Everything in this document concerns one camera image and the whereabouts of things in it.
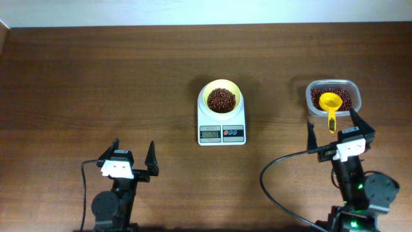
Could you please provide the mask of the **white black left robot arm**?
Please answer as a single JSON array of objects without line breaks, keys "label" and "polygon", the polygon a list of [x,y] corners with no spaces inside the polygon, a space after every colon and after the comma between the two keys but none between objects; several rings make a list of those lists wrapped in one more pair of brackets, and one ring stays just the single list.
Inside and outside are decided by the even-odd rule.
[{"label": "white black left robot arm", "polygon": [[113,185],[109,191],[96,195],[91,203],[94,231],[138,231],[138,224],[130,223],[138,183],[148,183],[159,174],[154,142],[150,143],[145,157],[146,169],[134,169],[132,152],[121,150],[119,144],[115,139],[97,159],[102,176],[112,180]]}]

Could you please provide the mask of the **red adzuki beans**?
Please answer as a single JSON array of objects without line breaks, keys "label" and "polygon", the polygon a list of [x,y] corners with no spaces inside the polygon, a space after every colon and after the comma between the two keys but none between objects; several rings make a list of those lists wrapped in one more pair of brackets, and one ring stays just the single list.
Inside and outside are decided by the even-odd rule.
[{"label": "red adzuki beans", "polygon": [[236,105],[236,96],[224,88],[216,88],[207,97],[207,106],[215,113],[228,113]]},{"label": "red adzuki beans", "polygon": [[338,111],[348,111],[352,106],[352,101],[351,101],[351,97],[350,97],[350,93],[343,89],[343,88],[326,88],[324,90],[322,89],[312,89],[310,91],[310,95],[311,95],[311,100],[312,100],[312,104],[318,109],[318,110],[323,110],[319,104],[320,101],[320,97],[322,94],[326,93],[326,92],[331,92],[334,93],[336,95],[338,95],[341,99],[342,99],[342,105],[341,107],[338,109]]}]

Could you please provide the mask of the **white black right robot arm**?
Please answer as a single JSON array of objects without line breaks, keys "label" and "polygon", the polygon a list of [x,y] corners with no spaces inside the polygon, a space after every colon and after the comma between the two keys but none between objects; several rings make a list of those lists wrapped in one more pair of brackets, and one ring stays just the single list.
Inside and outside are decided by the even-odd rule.
[{"label": "white black right robot arm", "polygon": [[400,190],[399,183],[379,171],[364,171],[359,155],[371,148],[375,130],[354,109],[353,127],[341,130],[337,140],[317,145],[314,125],[307,121],[307,148],[319,162],[332,163],[333,184],[339,188],[343,206],[332,206],[327,221],[315,225],[326,231],[377,231],[377,217],[389,213],[389,206]]}]

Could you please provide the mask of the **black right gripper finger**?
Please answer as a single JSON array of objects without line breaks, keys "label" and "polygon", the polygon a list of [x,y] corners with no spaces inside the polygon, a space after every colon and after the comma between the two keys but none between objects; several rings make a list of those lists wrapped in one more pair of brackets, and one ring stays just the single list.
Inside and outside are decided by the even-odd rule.
[{"label": "black right gripper finger", "polygon": [[376,131],[353,108],[350,108],[349,112],[354,126],[358,127],[366,142],[371,142],[375,138]]},{"label": "black right gripper finger", "polygon": [[315,153],[318,146],[317,146],[317,139],[316,139],[315,132],[314,132],[314,125],[310,122],[309,119],[306,120],[306,125],[307,125],[307,132],[308,132],[307,150],[309,151],[309,153]]}]

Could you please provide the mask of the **yellow measuring scoop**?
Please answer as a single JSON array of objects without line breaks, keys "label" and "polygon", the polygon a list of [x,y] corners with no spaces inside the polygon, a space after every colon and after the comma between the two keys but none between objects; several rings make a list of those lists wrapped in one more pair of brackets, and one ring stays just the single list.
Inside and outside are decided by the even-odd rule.
[{"label": "yellow measuring scoop", "polygon": [[335,112],[341,107],[342,99],[331,92],[321,95],[319,104],[324,111],[328,112],[328,129],[330,133],[335,133],[337,123]]}]

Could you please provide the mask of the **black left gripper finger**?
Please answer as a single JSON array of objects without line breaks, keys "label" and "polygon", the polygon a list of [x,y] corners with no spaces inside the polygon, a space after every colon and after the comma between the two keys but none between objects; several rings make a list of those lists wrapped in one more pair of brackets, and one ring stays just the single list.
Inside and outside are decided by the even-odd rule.
[{"label": "black left gripper finger", "polygon": [[150,176],[157,177],[159,174],[158,162],[155,154],[155,143],[152,140],[145,158],[145,165]]},{"label": "black left gripper finger", "polygon": [[115,139],[109,148],[98,158],[97,166],[103,166],[105,161],[110,159],[110,157],[114,154],[114,151],[119,147],[119,139]]}]

